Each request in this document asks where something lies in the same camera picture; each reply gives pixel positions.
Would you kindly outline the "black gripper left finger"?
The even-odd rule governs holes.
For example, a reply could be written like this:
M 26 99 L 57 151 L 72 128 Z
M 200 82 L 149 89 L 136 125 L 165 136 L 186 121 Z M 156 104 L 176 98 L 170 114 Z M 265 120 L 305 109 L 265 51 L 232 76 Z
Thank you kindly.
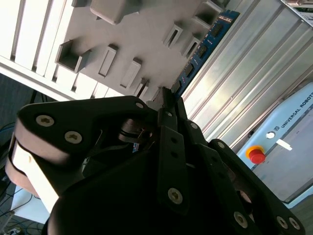
M 158 110 L 135 96 L 27 105 L 18 112 L 6 172 L 51 214 L 71 186 L 135 153 L 184 151 L 178 128 L 170 91 Z

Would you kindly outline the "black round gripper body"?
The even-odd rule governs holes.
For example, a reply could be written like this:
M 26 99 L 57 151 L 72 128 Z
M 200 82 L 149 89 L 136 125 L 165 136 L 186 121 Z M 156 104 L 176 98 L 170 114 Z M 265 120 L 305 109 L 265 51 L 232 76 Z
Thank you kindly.
M 65 191 L 46 235 L 241 235 L 245 210 L 216 151 L 131 155 Z

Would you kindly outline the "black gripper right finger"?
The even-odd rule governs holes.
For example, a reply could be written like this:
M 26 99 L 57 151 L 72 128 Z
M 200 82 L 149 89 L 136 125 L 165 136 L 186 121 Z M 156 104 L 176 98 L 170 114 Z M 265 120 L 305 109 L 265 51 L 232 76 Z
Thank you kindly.
M 182 99 L 175 103 L 190 165 L 201 235 L 303 235 L 299 219 L 221 140 L 206 141 L 187 118 Z

